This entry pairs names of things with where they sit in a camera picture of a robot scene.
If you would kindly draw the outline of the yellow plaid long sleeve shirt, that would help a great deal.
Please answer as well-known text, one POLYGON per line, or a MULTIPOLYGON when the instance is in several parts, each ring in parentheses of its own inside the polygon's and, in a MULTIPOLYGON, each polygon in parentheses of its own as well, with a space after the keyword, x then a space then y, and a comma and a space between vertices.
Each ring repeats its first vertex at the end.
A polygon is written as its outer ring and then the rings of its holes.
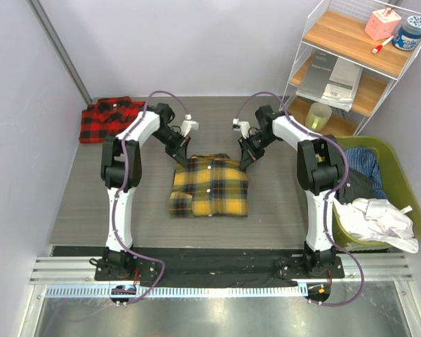
POLYGON ((172 218, 248 215, 248 176, 227 154, 193 155, 178 164, 168 200, 172 218))

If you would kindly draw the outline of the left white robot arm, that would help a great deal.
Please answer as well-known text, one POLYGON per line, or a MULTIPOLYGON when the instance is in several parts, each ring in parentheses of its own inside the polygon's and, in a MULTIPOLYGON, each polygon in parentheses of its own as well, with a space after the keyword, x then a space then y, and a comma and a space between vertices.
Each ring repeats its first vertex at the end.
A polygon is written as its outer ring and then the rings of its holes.
POLYGON ((100 177, 109 202, 109 230, 102 257, 95 266, 95 280, 129 280, 139 275, 153 280, 161 272, 162 262, 133 250, 131 220, 133 198, 142 178, 141 147, 150 136, 165 146, 165 153, 177 163, 187 163, 189 133, 199 128, 190 114, 179 127, 171 126, 174 111, 164 103, 144 106, 129 126, 116 136, 107 136, 102 144, 100 177))

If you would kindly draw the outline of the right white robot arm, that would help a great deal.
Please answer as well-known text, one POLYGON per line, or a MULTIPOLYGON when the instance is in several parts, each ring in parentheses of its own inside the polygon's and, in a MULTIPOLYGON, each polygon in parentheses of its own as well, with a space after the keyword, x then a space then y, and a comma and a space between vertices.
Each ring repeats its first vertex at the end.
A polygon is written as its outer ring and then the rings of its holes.
POLYGON ((240 168, 244 170, 258 161, 276 140, 296 150, 297 179, 307 198, 308 229, 302 266, 310 277, 320 277, 335 264, 332 208, 335 188, 346 178, 345 155, 333 136, 310 131, 291 115, 275 112, 269 105, 260 107, 255 118, 259 127, 254 132, 247 121, 237 117, 232 120, 233 129, 241 132, 240 168))

